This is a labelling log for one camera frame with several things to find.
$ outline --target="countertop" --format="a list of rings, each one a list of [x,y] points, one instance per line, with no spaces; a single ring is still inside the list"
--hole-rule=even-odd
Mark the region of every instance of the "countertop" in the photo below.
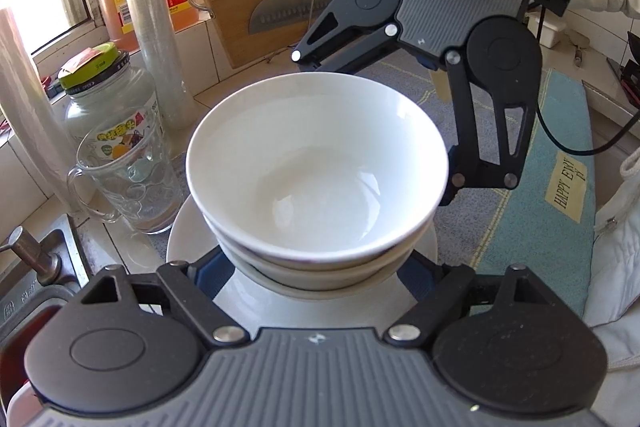
[[[543,48],[543,57],[545,68],[562,71],[582,82],[587,91],[589,105],[613,122],[624,124],[635,112],[626,101],[622,88],[602,54],[591,49],[585,50],[583,65],[577,68],[573,64],[574,47],[568,41],[561,41],[552,50]],[[289,54],[283,52],[270,61],[260,62],[236,73],[195,97],[200,111],[198,121],[236,90],[258,80],[293,71],[296,71],[295,65],[289,60]],[[170,136],[170,149],[175,157],[174,166],[185,187],[183,153],[194,129],[195,125]],[[633,133],[640,137],[640,124],[634,127]],[[63,210],[62,204],[54,196],[31,214],[25,220],[24,226],[37,237],[47,230]],[[108,264],[124,264],[130,273],[146,273],[155,271],[164,263],[168,232],[158,236],[147,236],[133,230],[122,218],[106,225],[88,218],[75,220],[74,224],[93,273]],[[11,261],[12,259],[0,259],[0,271]]]

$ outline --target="green jar lid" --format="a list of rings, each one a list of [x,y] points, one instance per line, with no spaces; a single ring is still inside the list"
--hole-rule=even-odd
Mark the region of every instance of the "green jar lid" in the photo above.
[[[68,60],[58,73],[60,85],[68,91],[98,76],[118,59],[120,52],[113,42],[87,48]]]

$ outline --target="metal pin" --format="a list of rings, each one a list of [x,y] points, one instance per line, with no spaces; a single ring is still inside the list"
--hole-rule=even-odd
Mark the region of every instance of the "metal pin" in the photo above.
[[[504,176],[504,186],[507,188],[515,188],[518,186],[518,177],[509,172]]]
[[[237,344],[244,336],[244,330],[238,326],[222,326],[213,332],[214,340],[223,344]]]
[[[449,64],[452,64],[453,66],[455,66],[456,64],[460,63],[460,54],[457,51],[451,50],[450,52],[447,52],[447,55],[445,56],[445,58],[447,59],[447,62]]]
[[[395,24],[387,24],[385,26],[385,35],[387,37],[393,37],[398,34],[398,26]]]
[[[461,174],[460,172],[456,172],[452,177],[451,177],[451,183],[454,187],[457,188],[462,188],[465,186],[465,176],[464,174]]]
[[[389,336],[399,342],[414,341],[420,336],[420,330],[411,324],[398,324],[388,330]]]

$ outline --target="black cable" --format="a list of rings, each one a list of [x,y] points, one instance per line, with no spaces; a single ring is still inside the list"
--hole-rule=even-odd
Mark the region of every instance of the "black cable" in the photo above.
[[[538,24],[538,35],[536,38],[538,42],[540,42],[540,37],[542,36],[542,29],[545,21],[546,8],[543,6],[542,10],[540,10],[540,24]],[[561,151],[566,152],[567,154],[572,154],[574,156],[595,156],[596,154],[600,154],[611,149],[616,143],[620,141],[620,139],[628,133],[633,126],[640,120],[640,110],[636,112],[635,115],[631,117],[631,119],[626,123],[626,125],[620,129],[619,133],[617,133],[611,140],[606,142],[606,144],[597,147],[596,149],[591,149],[587,151],[577,151],[575,149],[569,149],[569,147],[565,147],[562,145],[555,136],[551,134],[549,131],[549,127],[546,126],[545,121],[542,118],[542,111],[540,111],[540,103],[536,102],[536,115],[538,115],[538,120],[540,120],[540,125],[542,129],[545,130],[546,135],[549,137],[549,140],[553,142],[553,144],[558,147]]]

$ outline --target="bowl rim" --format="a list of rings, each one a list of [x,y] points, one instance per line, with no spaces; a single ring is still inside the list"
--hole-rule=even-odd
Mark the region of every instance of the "bowl rim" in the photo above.
[[[444,163],[443,176],[440,181],[440,190],[437,192],[437,198],[434,198],[434,201],[431,205],[431,209],[429,212],[420,216],[417,219],[411,220],[410,224],[405,227],[396,227],[395,230],[385,234],[383,237],[378,238],[375,241],[367,243],[366,245],[359,245],[358,247],[346,248],[344,250],[330,250],[330,251],[306,251],[306,250],[296,250],[293,248],[280,247],[278,245],[273,245],[268,243],[268,241],[264,241],[253,236],[250,233],[245,232],[243,229],[235,225],[234,223],[230,223],[229,226],[223,225],[220,220],[216,219],[206,208],[203,201],[197,194],[197,190],[194,190],[194,182],[191,172],[191,165],[193,164],[194,155],[197,153],[194,151],[194,143],[198,138],[199,134],[204,132],[204,128],[208,125],[207,120],[210,120],[213,117],[213,114],[217,108],[221,108],[226,104],[230,103],[230,100],[234,97],[242,96],[247,90],[256,89],[258,86],[262,87],[267,83],[276,82],[276,81],[285,81],[291,80],[294,77],[300,76],[309,76],[309,77],[326,77],[327,75],[331,76],[340,76],[342,77],[344,82],[362,82],[363,84],[375,85],[376,89],[383,89],[393,92],[395,96],[399,98],[403,98],[406,102],[409,103],[409,107],[413,108],[415,114],[418,115],[419,118],[424,118],[427,126],[430,126],[435,131],[434,136],[436,137],[435,144],[436,145],[436,155],[440,156],[440,160]],[[210,220],[213,226],[221,230],[226,236],[233,239],[236,243],[243,245],[245,248],[248,248],[251,251],[260,253],[265,257],[276,257],[279,259],[284,259],[287,261],[299,261],[299,262],[309,262],[311,259],[317,259],[318,257],[322,257],[322,259],[326,263],[337,263],[340,261],[352,261],[354,259],[358,259],[360,257],[364,257],[367,255],[371,255],[374,253],[380,253],[382,251],[388,250],[393,247],[397,243],[404,241],[408,236],[415,233],[427,219],[433,216],[434,211],[438,207],[440,200],[444,195],[445,188],[447,186],[448,176],[449,176],[449,156],[447,154],[446,147],[444,145],[444,141],[442,139],[442,135],[440,131],[433,123],[433,120],[417,105],[413,100],[406,97],[404,94],[396,91],[395,89],[386,86],[380,82],[375,80],[371,80],[368,78],[364,78],[362,76],[357,76],[353,74],[345,74],[345,73],[333,73],[329,71],[302,71],[298,73],[287,73],[280,74],[277,76],[272,76],[270,78],[265,78],[258,82],[254,82],[249,86],[245,86],[242,89],[239,89],[235,93],[232,93],[230,96],[226,97],[213,109],[211,109],[207,115],[202,119],[202,121],[196,127],[196,130],[191,137],[189,147],[187,149],[187,157],[186,157],[186,165],[185,165],[187,183],[189,185],[189,189],[191,191],[191,195],[193,196],[193,200],[196,202],[199,210]]]

